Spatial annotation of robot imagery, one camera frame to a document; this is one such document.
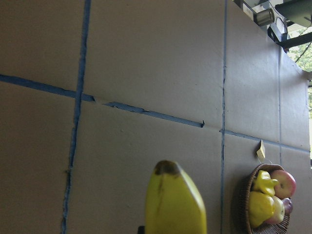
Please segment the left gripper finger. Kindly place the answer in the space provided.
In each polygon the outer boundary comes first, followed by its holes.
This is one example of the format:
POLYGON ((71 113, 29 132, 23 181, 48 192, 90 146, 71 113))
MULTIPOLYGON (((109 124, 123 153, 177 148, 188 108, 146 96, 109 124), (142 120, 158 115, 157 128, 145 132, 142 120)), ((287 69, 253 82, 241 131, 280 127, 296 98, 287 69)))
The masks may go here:
POLYGON ((137 229, 137 234, 145 234, 145 226, 139 226, 137 229))

